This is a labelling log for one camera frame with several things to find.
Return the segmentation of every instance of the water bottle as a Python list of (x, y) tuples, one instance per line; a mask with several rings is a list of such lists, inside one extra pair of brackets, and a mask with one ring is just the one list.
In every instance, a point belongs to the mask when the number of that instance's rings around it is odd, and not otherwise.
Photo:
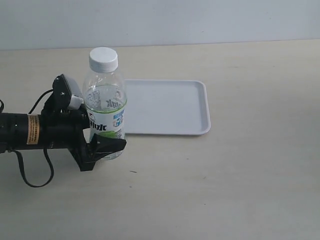
[[(125, 80), (118, 68), (118, 54), (108, 47), (97, 47), (89, 54), (90, 70), (83, 83), (83, 98), (93, 134), (124, 139), (124, 113), (127, 104)], [(122, 151), (107, 155), (111, 160)]]

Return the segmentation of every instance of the plastic tray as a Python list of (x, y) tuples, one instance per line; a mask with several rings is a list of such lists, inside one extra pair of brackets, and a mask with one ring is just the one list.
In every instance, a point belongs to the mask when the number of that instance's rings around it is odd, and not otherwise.
[(193, 80), (127, 79), (127, 134), (202, 135), (210, 130), (206, 86)]

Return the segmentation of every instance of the white bottle cap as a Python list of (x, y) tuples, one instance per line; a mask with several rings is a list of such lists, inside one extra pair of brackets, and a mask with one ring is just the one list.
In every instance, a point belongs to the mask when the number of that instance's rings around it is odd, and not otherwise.
[(118, 54), (108, 47), (96, 47), (90, 52), (89, 65), (96, 73), (111, 73), (118, 68)]

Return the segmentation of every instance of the beige table surface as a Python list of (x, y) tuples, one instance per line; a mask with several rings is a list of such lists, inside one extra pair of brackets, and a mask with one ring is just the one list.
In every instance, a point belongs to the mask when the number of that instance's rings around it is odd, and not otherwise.
[[(61, 73), (82, 84), (89, 51), (0, 51), (5, 112), (26, 113)], [(320, 239), (320, 40), (117, 51), (126, 78), (204, 82), (210, 132), (129, 135), (91, 172), (50, 150), (55, 177), (39, 189), (0, 155), (1, 240)], [(23, 155), (43, 183), (42, 151)]]

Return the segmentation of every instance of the white wall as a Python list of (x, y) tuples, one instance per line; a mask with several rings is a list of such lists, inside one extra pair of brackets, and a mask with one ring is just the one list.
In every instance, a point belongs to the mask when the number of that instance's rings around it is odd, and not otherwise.
[(319, 0), (0, 0), (0, 50), (313, 38)]

